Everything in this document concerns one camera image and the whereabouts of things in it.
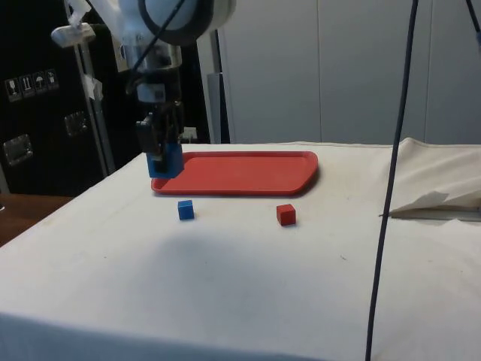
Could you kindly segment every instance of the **crumpled white cloth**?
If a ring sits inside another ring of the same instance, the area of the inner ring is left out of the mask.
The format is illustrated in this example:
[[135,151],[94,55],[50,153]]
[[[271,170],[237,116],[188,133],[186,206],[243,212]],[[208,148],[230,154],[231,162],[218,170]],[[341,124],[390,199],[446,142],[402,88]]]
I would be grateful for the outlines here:
[[[388,173],[386,164],[383,174]],[[481,206],[481,147],[405,139],[399,148],[391,212],[440,206]]]

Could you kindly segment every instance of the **sticker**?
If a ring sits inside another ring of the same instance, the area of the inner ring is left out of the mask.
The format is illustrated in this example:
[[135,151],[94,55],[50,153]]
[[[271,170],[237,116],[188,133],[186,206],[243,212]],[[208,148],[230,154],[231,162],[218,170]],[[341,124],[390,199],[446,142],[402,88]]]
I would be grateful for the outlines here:
[[23,75],[20,79],[20,88],[24,98],[35,95],[35,88],[31,75]]
[[48,90],[45,74],[42,71],[33,75],[33,81],[35,82],[35,90],[37,91],[37,94],[45,93]]
[[55,90],[59,88],[59,80],[57,79],[57,74],[55,72],[55,69],[46,70],[45,76],[47,77],[48,89]]
[[20,100],[22,98],[18,79],[15,78],[6,80],[5,87],[7,89],[8,100],[10,102],[16,102],[17,100]]

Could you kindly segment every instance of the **blue cube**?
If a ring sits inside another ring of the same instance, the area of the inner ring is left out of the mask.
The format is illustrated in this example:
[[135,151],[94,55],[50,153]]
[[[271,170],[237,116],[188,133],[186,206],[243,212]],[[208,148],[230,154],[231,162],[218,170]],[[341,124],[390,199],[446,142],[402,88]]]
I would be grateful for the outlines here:
[[180,220],[193,220],[195,218],[192,201],[179,202],[177,209],[179,210]]

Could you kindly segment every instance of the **red tray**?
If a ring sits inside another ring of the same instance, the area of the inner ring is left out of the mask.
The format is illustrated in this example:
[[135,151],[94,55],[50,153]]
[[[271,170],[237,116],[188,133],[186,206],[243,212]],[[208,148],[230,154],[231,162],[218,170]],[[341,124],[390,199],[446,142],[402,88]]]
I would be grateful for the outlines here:
[[183,196],[293,196],[318,169],[312,152],[194,152],[174,179],[152,179],[152,190]]

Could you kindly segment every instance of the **wooden surface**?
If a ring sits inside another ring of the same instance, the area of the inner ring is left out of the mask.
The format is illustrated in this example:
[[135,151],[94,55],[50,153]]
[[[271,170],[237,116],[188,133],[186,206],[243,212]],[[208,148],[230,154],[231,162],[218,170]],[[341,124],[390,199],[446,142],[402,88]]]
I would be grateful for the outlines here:
[[0,194],[0,247],[69,203],[72,198]]

